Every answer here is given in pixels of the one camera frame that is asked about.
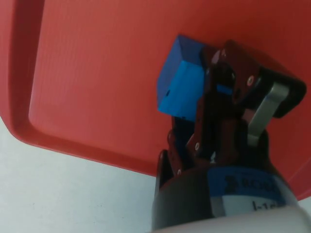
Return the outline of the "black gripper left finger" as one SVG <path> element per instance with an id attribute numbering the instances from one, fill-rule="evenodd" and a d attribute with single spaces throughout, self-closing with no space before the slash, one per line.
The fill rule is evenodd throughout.
<path id="1" fill-rule="evenodd" d="M 172 117 L 172 129 L 168 133 L 169 148 L 159 155 L 156 190 L 160 191 L 172 183 L 181 182 L 180 188 L 191 191 L 202 190 L 202 170 L 196 155 L 200 143 L 195 143 L 195 127 L 201 130 L 202 120 L 194 122 Z"/>

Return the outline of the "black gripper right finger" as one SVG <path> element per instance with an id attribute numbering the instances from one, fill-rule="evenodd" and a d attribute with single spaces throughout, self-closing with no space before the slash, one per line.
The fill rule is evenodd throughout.
<path id="1" fill-rule="evenodd" d="M 266 127 L 296 107 L 306 84 L 267 54 L 228 40 L 201 50 L 204 91 L 187 149 L 196 166 L 268 167 Z"/>

